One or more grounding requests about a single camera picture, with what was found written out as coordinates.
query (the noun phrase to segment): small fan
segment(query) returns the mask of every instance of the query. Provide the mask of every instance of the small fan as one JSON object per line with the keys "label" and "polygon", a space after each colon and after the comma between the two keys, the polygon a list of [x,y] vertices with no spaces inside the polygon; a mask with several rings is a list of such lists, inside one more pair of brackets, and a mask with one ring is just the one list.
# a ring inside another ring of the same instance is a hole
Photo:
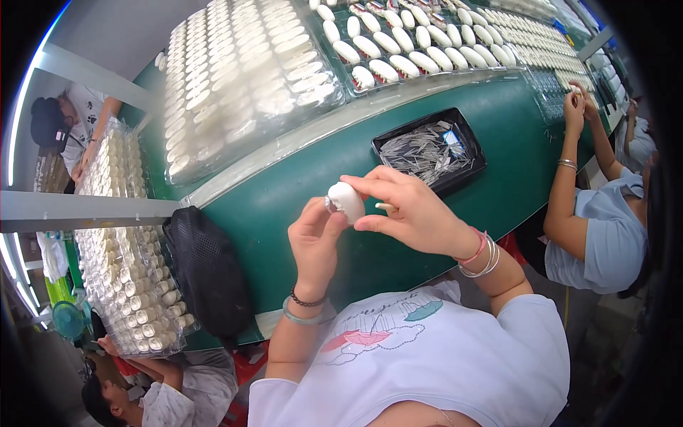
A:
{"label": "small fan", "polygon": [[68,301],[60,301],[52,308],[55,330],[67,340],[77,340],[83,334],[83,313]]}

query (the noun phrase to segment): white plastic bag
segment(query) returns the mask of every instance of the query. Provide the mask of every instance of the white plastic bag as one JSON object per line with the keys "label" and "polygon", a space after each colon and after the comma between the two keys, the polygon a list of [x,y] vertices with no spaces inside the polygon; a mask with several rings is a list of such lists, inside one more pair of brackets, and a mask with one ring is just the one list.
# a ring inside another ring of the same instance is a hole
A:
{"label": "white plastic bag", "polygon": [[69,268],[64,241],[48,237],[44,232],[36,232],[36,237],[43,259],[43,274],[55,283],[60,277],[66,276]]}

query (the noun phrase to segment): bracelet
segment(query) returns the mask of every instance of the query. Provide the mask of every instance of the bracelet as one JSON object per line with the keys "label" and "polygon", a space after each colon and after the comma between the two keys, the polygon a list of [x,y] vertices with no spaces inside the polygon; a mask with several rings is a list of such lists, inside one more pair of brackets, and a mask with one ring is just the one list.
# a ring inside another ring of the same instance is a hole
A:
{"label": "bracelet", "polygon": [[294,295],[294,288],[296,287],[296,284],[292,286],[292,290],[290,291],[290,298],[293,300],[293,302],[302,305],[303,307],[317,307],[325,302],[327,297],[322,297],[320,300],[316,301],[315,303],[305,303],[299,298],[296,298],[296,295]]}
{"label": "bracelet", "polygon": [[491,236],[486,237],[486,245],[488,246],[488,262],[486,263],[486,266],[482,271],[480,271],[479,273],[473,273],[470,270],[466,269],[462,264],[458,265],[460,272],[465,277],[475,279],[485,274],[489,274],[498,265],[498,261],[501,259],[501,252],[498,248],[498,245],[496,245]]}
{"label": "bracelet", "polygon": [[576,165],[576,162],[571,161],[569,159],[559,159],[557,161],[558,166],[568,166],[571,167],[575,171],[579,171],[579,167]]}
{"label": "bracelet", "polygon": [[479,236],[482,238],[482,244],[479,246],[479,250],[477,251],[477,253],[475,253],[474,256],[473,256],[472,258],[468,259],[468,260],[459,260],[459,259],[457,259],[456,257],[453,257],[453,259],[454,259],[455,261],[458,261],[458,262],[461,263],[461,264],[467,264],[467,263],[470,262],[470,261],[474,261],[474,259],[475,259],[477,256],[479,256],[479,254],[484,250],[484,246],[486,246],[486,230],[484,230],[484,233],[482,233],[482,232],[480,232],[479,230],[477,230],[476,228],[474,228],[474,227],[471,226],[471,225],[470,225],[470,228],[471,228],[472,230],[476,231],[477,234],[479,234]]}
{"label": "bracelet", "polygon": [[282,312],[289,320],[298,325],[317,325],[320,323],[320,321],[322,320],[322,312],[320,312],[320,314],[318,314],[316,317],[312,319],[302,319],[292,314],[290,309],[287,308],[287,302],[289,301],[289,299],[289,297],[285,298],[285,301],[282,303]]}

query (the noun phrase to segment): wire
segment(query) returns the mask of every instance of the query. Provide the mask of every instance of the wire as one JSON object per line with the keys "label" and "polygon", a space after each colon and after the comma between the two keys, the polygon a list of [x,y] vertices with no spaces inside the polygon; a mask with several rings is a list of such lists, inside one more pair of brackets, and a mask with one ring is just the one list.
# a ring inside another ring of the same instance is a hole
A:
{"label": "wire", "polygon": [[567,318],[569,317],[569,286],[565,286],[564,292],[564,331],[567,331]]}

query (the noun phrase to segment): necklace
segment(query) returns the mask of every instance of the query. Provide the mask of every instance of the necklace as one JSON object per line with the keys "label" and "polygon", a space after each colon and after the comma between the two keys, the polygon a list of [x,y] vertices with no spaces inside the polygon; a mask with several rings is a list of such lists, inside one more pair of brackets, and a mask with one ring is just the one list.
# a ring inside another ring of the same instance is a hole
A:
{"label": "necklace", "polygon": [[446,412],[441,411],[441,413],[443,414],[444,417],[446,417],[446,419],[448,420],[448,424],[451,424],[451,427],[456,427],[456,425],[453,424],[453,422],[451,421],[451,419],[448,418],[448,415],[446,415]]}

